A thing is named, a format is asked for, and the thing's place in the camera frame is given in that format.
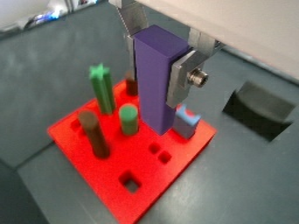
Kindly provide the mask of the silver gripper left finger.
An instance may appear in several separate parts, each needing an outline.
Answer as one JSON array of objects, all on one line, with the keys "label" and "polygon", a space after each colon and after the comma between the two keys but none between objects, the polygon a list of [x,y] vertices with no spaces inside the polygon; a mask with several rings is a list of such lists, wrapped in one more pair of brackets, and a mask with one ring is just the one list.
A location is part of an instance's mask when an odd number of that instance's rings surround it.
[{"label": "silver gripper left finger", "polygon": [[148,27],[144,6],[136,0],[108,0],[116,7],[125,27],[125,41],[129,55],[130,77],[136,79],[136,52],[133,36]]}]

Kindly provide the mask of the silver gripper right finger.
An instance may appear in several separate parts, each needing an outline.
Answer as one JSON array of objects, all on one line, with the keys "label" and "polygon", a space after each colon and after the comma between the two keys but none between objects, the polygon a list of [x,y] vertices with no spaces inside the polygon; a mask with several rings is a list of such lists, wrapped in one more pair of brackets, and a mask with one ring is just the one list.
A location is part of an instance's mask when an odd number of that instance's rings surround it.
[{"label": "silver gripper right finger", "polygon": [[172,63],[166,90],[166,105],[174,108],[186,98],[190,86],[201,88],[208,81],[202,71],[206,59],[225,46],[204,32],[190,28],[188,52]]}]

